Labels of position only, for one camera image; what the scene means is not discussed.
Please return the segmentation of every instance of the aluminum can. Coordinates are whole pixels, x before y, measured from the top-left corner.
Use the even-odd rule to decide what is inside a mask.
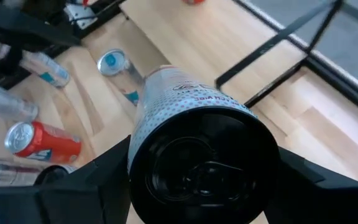
[[[144,81],[122,50],[112,49],[106,52],[98,60],[98,69],[133,105],[137,106]]]
[[[33,185],[45,166],[25,166],[0,159],[0,187]]]
[[[21,67],[38,75],[41,79],[54,87],[61,88],[70,81],[70,75],[48,55],[37,52],[24,52]]]
[[[73,162],[81,152],[78,136],[36,121],[13,125],[4,144],[16,156],[59,164]]]
[[[13,121],[33,121],[38,115],[38,106],[20,99],[0,87],[0,117]]]
[[[51,184],[56,180],[66,177],[76,171],[77,168],[70,165],[52,165],[44,169],[35,180],[34,185]]]
[[[243,104],[171,65],[146,79],[127,162],[144,223],[248,223],[273,194],[278,162]]]

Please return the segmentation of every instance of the metal rod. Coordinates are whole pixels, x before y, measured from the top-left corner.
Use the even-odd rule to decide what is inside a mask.
[[[334,3],[333,8],[329,11],[326,18],[324,19],[323,23],[321,24],[320,28],[317,30],[316,34],[314,35],[313,39],[311,40],[311,43],[309,47],[306,50],[306,54],[309,56],[310,52],[314,49],[318,41],[320,40],[321,36],[323,35],[324,31],[326,30],[329,23],[333,20],[335,14],[338,12],[338,10],[343,5],[343,0],[336,0]]]
[[[287,81],[289,78],[291,78],[296,72],[301,69],[303,66],[304,59],[294,66],[292,66],[290,69],[288,69],[286,72],[281,74],[279,77],[277,77],[274,81],[266,85],[263,89],[261,89],[257,94],[255,94],[251,99],[249,99],[244,105],[248,108],[253,107],[256,105],[260,100],[265,98],[268,94],[270,94],[274,89],[276,89],[278,86],[280,86],[282,83]]]
[[[299,17],[297,20],[292,22],[288,27],[281,30],[277,35],[270,38],[256,50],[254,50],[251,54],[249,54],[246,58],[242,59],[235,66],[230,68],[227,72],[223,73],[220,77],[215,80],[215,85],[218,90],[221,89],[222,85],[229,81],[232,77],[237,75],[241,70],[246,68],[246,66],[250,65],[256,59],[258,59],[261,55],[265,54],[272,47],[276,46],[280,41],[286,39],[290,34],[294,31],[298,30],[300,27],[305,25],[307,22],[312,20],[315,16],[317,16],[320,12],[325,10],[327,7],[332,5],[332,2],[326,2],[314,9],[310,12],[306,13],[304,16]]]

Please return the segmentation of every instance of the can lid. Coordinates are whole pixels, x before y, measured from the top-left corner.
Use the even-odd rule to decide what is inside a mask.
[[[34,127],[30,123],[18,122],[9,128],[5,137],[5,148],[11,153],[25,149],[34,137]]]
[[[102,75],[113,76],[125,69],[125,61],[125,54],[122,50],[112,49],[98,60],[98,70]]]

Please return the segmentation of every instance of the orange object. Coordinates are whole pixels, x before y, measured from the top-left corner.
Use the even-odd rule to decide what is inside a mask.
[[[201,2],[204,2],[205,0],[183,0],[187,4],[199,4]]]
[[[7,133],[5,147],[28,159],[67,164],[81,152],[80,138],[40,122],[17,123]]]

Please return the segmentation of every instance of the blue label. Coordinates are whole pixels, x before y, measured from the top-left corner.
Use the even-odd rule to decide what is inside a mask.
[[[135,106],[137,106],[137,102],[139,101],[139,95],[137,94],[137,91],[134,91],[132,93],[124,94],[124,96]]]
[[[55,83],[55,79],[53,79],[53,77],[48,72],[40,75],[40,77],[51,84]]]
[[[105,61],[109,66],[115,66],[116,64],[116,58],[111,54],[106,55]]]
[[[35,152],[29,156],[28,159],[37,159],[39,161],[49,161],[52,156],[52,150],[46,149],[39,152]]]

